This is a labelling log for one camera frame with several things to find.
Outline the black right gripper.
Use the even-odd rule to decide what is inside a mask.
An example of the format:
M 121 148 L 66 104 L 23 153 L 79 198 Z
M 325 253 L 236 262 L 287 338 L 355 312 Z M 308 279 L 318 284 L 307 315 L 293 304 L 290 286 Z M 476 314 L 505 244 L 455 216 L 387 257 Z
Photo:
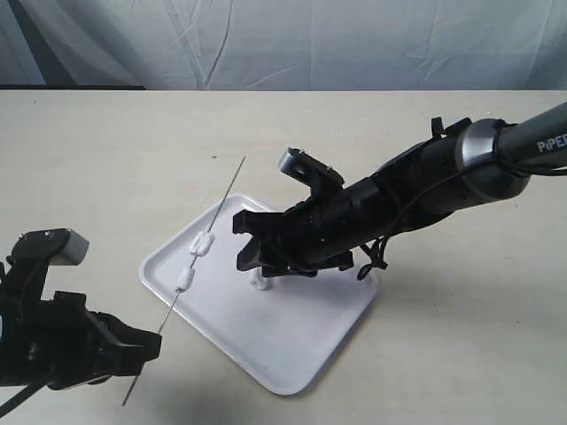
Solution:
M 315 277 L 321 270 L 353 267 L 353 254 L 341 246 L 348 236 L 350 201 L 343 182 L 319 181 L 311 195 L 285 212 L 242 210 L 232 233 L 259 235 L 237 254 L 237 270 L 260 268 L 264 277 Z

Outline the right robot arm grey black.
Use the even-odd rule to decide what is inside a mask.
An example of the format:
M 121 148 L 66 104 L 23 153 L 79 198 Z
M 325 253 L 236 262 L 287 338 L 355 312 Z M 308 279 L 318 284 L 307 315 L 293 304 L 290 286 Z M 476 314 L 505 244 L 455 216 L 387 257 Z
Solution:
M 566 173 L 566 108 L 558 105 L 521 123 L 462 119 L 431 121 L 431 137 L 352 185 L 290 148 L 280 171 L 308 186 L 309 197 L 283 212 L 235 214 L 232 231 L 249 242 L 237 254 L 241 272 L 265 278 L 353 267 L 353 250 L 368 263 L 360 278 L 386 269 L 389 240 L 436 224 L 462 209 L 511 199 L 534 176 Z

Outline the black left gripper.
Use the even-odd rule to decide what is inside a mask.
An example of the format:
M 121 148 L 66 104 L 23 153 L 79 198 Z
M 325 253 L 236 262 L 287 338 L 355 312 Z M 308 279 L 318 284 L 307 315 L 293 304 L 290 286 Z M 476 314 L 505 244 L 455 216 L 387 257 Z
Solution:
M 139 375 L 160 355 L 161 335 L 86 308 L 83 293 L 42 299 L 49 264 L 9 260 L 1 270 L 1 385 L 43 382 L 53 390 Z M 112 336 L 140 351 L 112 357 Z

